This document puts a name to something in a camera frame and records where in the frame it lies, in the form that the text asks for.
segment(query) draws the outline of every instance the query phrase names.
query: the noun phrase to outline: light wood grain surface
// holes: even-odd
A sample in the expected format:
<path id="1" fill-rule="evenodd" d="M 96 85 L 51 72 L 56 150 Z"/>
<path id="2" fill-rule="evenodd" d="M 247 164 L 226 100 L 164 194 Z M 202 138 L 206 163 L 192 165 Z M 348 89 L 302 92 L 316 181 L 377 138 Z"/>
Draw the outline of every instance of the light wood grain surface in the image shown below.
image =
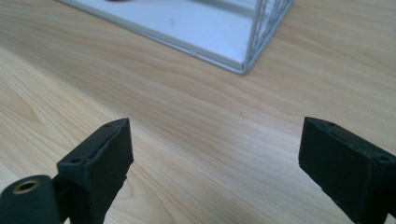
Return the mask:
<path id="1" fill-rule="evenodd" d="M 129 117 L 106 223 L 350 223 L 298 166 L 304 117 L 396 154 L 395 112 L 394 0 L 295 0 L 246 76 L 58 2 L 0 1 L 0 189 Z"/>

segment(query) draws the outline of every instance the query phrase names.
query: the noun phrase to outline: black clamp jaw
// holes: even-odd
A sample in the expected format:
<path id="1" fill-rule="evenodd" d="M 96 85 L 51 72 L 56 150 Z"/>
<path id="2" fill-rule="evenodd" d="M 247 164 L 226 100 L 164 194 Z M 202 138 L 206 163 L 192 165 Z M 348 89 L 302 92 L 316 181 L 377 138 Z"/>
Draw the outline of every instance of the black clamp jaw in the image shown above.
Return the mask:
<path id="1" fill-rule="evenodd" d="M 53 179 L 34 175 L 0 197 L 0 223 L 103 223 L 134 162 L 128 119 L 109 122 L 57 163 Z"/>
<path id="2" fill-rule="evenodd" d="M 300 167 L 355 223 L 396 217 L 396 157 L 326 120 L 305 118 Z"/>

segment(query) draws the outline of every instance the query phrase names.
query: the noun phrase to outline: black 3d printed part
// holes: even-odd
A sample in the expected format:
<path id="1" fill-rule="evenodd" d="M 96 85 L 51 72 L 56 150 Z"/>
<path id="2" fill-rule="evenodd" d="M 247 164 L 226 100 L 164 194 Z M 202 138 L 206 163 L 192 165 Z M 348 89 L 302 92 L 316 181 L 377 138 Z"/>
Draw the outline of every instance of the black 3d printed part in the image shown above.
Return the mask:
<path id="1" fill-rule="evenodd" d="M 35 175 L 8 186 L 0 223 L 103 223 L 133 161 L 129 120 L 109 122 L 58 162 L 52 180 Z"/>
<path id="2" fill-rule="evenodd" d="M 355 223 L 395 216 L 396 158 L 329 121 L 305 118 L 300 167 Z"/>

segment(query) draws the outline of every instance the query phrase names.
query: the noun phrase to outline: wood grain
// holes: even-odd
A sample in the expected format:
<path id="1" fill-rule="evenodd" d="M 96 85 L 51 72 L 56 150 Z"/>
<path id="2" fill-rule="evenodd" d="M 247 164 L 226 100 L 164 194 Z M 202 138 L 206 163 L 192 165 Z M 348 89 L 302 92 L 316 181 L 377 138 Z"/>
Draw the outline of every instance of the wood grain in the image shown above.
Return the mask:
<path id="1" fill-rule="evenodd" d="M 296 0 L 243 77 L 57 2 L 1 1 L 0 189 L 129 117 L 106 223 L 350 223 L 298 167 L 303 119 L 396 154 L 395 75 L 392 0 Z"/>

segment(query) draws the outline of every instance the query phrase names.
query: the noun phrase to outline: wooden table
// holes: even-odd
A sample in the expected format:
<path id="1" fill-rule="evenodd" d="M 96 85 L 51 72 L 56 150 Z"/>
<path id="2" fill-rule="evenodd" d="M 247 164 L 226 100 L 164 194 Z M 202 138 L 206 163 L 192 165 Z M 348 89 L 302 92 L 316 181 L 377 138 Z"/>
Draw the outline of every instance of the wooden table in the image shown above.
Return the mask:
<path id="1" fill-rule="evenodd" d="M 0 2 L 0 189 L 129 117 L 106 223 L 350 223 L 298 166 L 304 117 L 396 153 L 395 111 L 394 0 L 296 0 L 246 76 L 58 2 Z"/>

